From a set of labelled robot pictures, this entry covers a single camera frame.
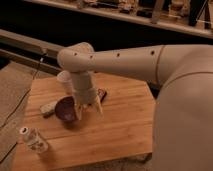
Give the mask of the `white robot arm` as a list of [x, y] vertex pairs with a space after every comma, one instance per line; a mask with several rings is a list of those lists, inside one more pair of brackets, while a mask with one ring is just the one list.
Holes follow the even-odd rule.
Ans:
[[78, 103], [91, 103], [92, 71], [161, 86], [153, 119], [153, 171], [213, 171], [213, 45], [157, 45], [93, 50], [79, 43], [59, 51]]

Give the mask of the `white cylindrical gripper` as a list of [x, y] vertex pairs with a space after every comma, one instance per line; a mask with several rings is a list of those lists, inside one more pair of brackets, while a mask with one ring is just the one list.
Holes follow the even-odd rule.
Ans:
[[102, 105], [97, 90], [93, 84], [92, 76], [89, 72], [71, 73], [72, 92], [77, 103], [75, 105], [76, 116], [79, 120], [87, 108], [86, 104], [92, 104], [100, 115], [103, 114]]

